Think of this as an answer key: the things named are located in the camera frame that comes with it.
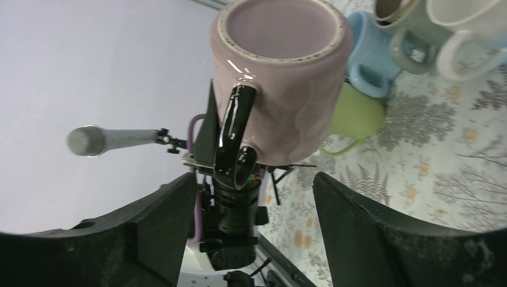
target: microphone clip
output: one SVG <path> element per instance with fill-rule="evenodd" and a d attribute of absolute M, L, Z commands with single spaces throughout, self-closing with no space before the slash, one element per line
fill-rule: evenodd
<path fill-rule="evenodd" d="M 158 140 L 156 143 L 159 145 L 171 145 L 171 147 L 167 149 L 167 152 L 170 154 L 179 154 L 178 148 L 187 148 L 187 141 L 171 137 L 168 129 L 160 129 L 158 131 Z"/>

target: mug rim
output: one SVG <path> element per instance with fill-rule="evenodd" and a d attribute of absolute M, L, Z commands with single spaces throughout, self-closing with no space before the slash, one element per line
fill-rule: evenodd
<path fill-rule="evenodd" d="M 323 1 L 323 0 L 308 0 L 315 2 L 319 4 L 321 7 L 326 9 L 330 15 L 333 17 L 338 29 L 337 33 L 335 33 L 333 39 L 331 42 L 324 47 L 323 49 L 309 54 L 305 55 L 303 57 L 297 57 L 297 58 L 288 58 L 288 59 L 277 59 L 277 58 L 271 58 L 271 57 L 265 57 L 260 56 L 254 53 L 251 53 L 244 48 L 240 47 L 237 43 L 232 40 L 232 38 L 229 36 L 229 33 L 227 32 L 226 22 L 228 19 L 228 16 L 236 7 L 239 5 L 244 4 L 245 2 L 249 1 L 255 1 L 255 0 L 238 0 L 236 2 L 233 2 L 230 4 L 227 8 L 225 8 L 221 14 L 219 15 L 218 19 L 218 35 L 222 39 L 222 41 L 225 42 L 227 46 L 229 46 L 231 49 L 235 50 L 236 52 L 244 55 L 250 60 L 256 61 L 256 62 L 266 62 L 266 63 L 307 63 L 307 62 L 313 62 L 317 59 L 321 59 L 322 57 L 327 56 L 328 54 L 332 53 L 336 49 L 338 49 L 341 44 L 343 43 L 343 40 L 345 39 L 347 28 L 346 28 L 346 20 L 343 14 L 340 10 L 338 10 L 336 7 L 331 5 L 329 2 Z"/>
<path fill-rule="evenodd" d="M 427 0 L 416 0 L 416 1 L 417 1 L 417 3 L 413 4 L 413 6 L 410 8 L 411 11 L 409 13 L 406 13 L 405 15 L 403 15 L 402 17 L 400 17 L 399 19 L 397 19 L 394 22 L 387 22 L 385 20 L 380 20 L 375 15 L 375 25 L 377 25 L 377 27 L 379 27 L 380 29 L 389 29 L 389 28 L 396 28 L 398 26 L 402 26 L 403 22 L 406 21 L 406 19 L 408 18 L 408 16 L 410 16 L 410 14 L 412 14 L 412 12 L 416 9 L 416 7 L 418 7 L 419 5 L 421 5 L 422 2 L 427 2 Z"/>
<path fill-rule="evenodd" d="M 376 22 L 387 22 L 387 23 L 390 23 L 390 24 L 393 24 L 393 23 L 396 23 L 400 20 L 403 20 L 404 18 L 406 18 L 407 15 L 409 15 L 410 13 L 412 13 L 412 10 L 415 9 L 415 7 L 419 4 L 419 2 L 421 1 L 425 1 L 425 0 L 409 0 L 407 3 L 405 3 L 405 5 L 403 5 L 401 8 L 398 7 L 397 10 L 395 10 L 393 13 L 389 14 L 388 16 L 384 17 L 384 18 L 380 18 L 378 15 L 377 15 L 377 4 L 379 2 L 379 0 L 377 0 L 375 2 L 375 21 Z M 397 21 L 395 22 L 388 22 L 387 20 L 389 19 L 392 19 L 392 18 L 395 18 L 403 9 L 406 9 L 408 8 L 410 11 L 405 13 L 405 15 L 403 15 L 402 17 L 400 17 L 399 19 L 397 19 Z"/>
<path fill-rule="evenodd" d="M 431 22 L 433 22 L 437 25 L 440 25 L 442 27 L 446 27 L 446 28 L 456 27 L 456 26 L 460 26 L 464 23 L 470 22 L 470 21 L 478 18 L 480 15 L 484 14 L 486 11 L 492 9 L 497 4 L 502 2 L 502 0 L 492 0 L 488 5 L 483 6 L 481 9 L 479 9 L 475 13 L 472 13 L 467 18 L 464 18 L 464 19 L 461 19 L 458 21 L 453 21 L 453 22 L 444 22 L 444 21 L 437 19 L 434 15 L 434 7 L 433 6 L 435 6 L 437 4 L 437 2 L 441 2 L 441 1 L 442 0 L 427 0 L 426 14 L 428 15 L 428 18 L 430 18 Z"/>

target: stacked mugs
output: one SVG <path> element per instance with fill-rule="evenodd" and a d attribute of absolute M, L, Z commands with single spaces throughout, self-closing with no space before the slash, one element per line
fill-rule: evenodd
<path fill-rule="evenodd" d="M 507 0 L 377 0 L 374 14 L 352 12 L 347 17 L 353 32 L 349 83 L 342 89 L 329 135 L 356 140 L 335 153 L 321 147 L 321 153 L 341 155 L 382 127 L 383 108 L 372 98 L 386 97 L 403 70 L 423 74 L 436 68 L 449 80 L 466 81 L 506 62 L 506 16 Z M 476 67 L 460 69 L 456 55 L 473 53 L 466 47 L 470 42 L 496 52 Z M 421 61 L 411 57 L 414 50 L 423 54 Z"/>

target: gray mug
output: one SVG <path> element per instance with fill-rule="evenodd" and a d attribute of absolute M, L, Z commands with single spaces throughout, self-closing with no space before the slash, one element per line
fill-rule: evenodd
<path fill-rule="evenodd" d="M 376 25 L 393 35 L 389 44 L 392 59 L 403 70 L 412 74 L 428 72 L 435 64 L 440 47 L 452 35 L 449 30 L 429 20 L 426 2 L 426 0 L 411 0 L 408 4 L 400 5 L 400 0 L 377 0 L 375 3 Z M 401 16 L 391 23 L 381 21 L 385 19 L 386 14 Z M 412 59 L 406 53 L 403 47 L 407 40 L 413 43 L 415 49 L 424 52 L 422 62 Z"/>

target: blue mug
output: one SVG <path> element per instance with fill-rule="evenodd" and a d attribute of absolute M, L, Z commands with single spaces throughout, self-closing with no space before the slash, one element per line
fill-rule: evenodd
<path fill-rule="evenodd" d="M 347 20 L 354 36 L 354 47 L 347 62 L 350 83 L 370 97 L 387 96 L 391 82 L 402 71 L 390 55 L 391 35 L 375 25 L 371 13 L 354 11 Z M 410 55 L 412 48 L 408 42 L 406 49 Z"/>

